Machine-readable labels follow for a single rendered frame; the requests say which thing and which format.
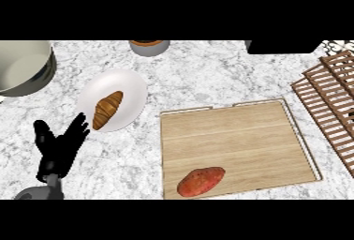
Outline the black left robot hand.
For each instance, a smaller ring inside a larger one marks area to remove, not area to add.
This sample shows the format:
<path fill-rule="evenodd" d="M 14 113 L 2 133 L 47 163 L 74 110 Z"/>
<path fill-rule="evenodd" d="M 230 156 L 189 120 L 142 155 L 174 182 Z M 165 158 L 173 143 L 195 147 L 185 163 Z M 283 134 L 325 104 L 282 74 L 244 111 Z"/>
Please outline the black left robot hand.
<path fill-rule="evenodd" d="M 52 173 L 59 178 L 67 176 L 90 129 L 87 128 L 89 123 L 83 112 L 77 115 L 65 133 L 58 136 L 55 136 L 43 120 L 36 120 L 33 127 L 34 143 L 42 153 L 36 178 L 40 182 L 46 182 L 46 178 Z"/>

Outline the red-orange squash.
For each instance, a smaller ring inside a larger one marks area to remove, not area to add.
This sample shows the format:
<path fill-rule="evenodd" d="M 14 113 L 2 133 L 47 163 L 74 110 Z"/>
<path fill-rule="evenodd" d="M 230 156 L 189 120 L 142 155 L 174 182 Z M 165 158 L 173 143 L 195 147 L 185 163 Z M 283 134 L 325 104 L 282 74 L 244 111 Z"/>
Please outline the red-orange squash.
<path fill-rule="evenodd" d="M 221 167 L 193 170 L 177 185 L 177 193 L 183 197 L 195 197 L 207 193 L 220 183 L 226 174 Z"/>

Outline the pale wooden tray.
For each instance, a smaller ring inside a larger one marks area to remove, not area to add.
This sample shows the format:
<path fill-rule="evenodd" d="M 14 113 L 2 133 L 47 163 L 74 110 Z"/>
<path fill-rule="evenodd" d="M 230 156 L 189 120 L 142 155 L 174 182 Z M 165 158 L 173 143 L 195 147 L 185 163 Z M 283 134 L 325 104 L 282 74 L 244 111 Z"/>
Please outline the pale wooden tray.
<path fill-rule="evenodd" d="M 161 112 L 161 147 L 164 197 L 171 200 L 185 198 L 177 185 L 188 174 L 208 167 L 226 174 L 204 198 L 322 180 L 282 98 Z"/>

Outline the brown wooden tiered shelf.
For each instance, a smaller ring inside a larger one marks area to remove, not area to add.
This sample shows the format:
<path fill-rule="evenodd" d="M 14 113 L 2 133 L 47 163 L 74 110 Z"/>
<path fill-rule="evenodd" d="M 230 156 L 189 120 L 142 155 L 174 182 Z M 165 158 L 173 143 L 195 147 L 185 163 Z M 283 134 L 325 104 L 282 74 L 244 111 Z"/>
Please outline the brown wooden tiered shelf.
<path fill-rule="evenodd" d="M 320 58 L 292 84 L 298 99 L 354 178 L 354 55 Z"/>

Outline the brown croissant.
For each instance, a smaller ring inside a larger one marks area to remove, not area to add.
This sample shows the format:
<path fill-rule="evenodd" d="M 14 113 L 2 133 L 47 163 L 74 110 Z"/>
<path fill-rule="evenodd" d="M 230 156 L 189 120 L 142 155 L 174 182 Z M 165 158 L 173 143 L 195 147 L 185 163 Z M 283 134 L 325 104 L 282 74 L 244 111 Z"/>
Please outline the brown croissant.
<path fill-rule="evenodd" d="M 123 91 L 114 92 L 105 97 L 98 105 L 93 117 L 93 129 L 99 130 L 112 118 L 123 103 Z"/>

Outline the white oval plate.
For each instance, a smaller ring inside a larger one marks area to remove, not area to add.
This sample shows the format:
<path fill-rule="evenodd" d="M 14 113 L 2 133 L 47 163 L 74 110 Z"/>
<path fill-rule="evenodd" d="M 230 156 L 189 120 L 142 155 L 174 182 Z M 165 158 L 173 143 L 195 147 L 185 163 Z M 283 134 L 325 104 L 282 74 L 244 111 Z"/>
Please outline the white oval plate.
<path fill-rule="evenodd" d="M 146 104 L 146 82 L 133 70 L 109 69 L 93 78 L 78 95 L 77 111 L 86 114 L 92 128 L 98 103 L 118 91 L 123 92 L 121 104 L 99 132 L 120 130 L 139 117 Z"/>

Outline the large grey metal pot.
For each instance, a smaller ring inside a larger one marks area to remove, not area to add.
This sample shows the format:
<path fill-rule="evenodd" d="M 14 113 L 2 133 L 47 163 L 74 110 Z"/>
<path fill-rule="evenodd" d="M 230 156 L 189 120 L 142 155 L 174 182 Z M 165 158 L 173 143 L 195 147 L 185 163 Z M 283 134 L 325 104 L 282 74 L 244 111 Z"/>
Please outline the large grey metal pot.
<path fill-rule="evenodd" d="M 49 40 L 0 40 L 0 96 L 37 92 L 56 74 L 56 55 Z"/>

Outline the grey cup with orange rim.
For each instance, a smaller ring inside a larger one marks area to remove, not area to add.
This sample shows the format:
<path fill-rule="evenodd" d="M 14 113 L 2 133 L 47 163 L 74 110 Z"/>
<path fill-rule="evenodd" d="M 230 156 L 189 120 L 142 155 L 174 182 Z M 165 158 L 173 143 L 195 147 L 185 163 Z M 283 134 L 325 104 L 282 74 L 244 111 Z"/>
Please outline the grey cup with orange rim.
<path fill-rule="evenodd" d="M 168 40 L 154 40 L 148 42 L 140 42 L 137 40 L 130 40 L 130 47 L 133 52 L 146 57 L 152 57 L 165 52 L 170 41 Z"/>

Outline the black appliance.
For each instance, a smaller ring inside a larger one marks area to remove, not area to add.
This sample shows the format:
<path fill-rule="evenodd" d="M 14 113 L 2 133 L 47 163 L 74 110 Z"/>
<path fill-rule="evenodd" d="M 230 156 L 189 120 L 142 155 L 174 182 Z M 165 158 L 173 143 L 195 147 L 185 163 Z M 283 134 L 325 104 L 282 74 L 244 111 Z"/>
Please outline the black appliance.
<path fill-rule="evenodd" d="M 247 40 L 248 54 L 311 53 L 322 45 L 320 40 Z"/>

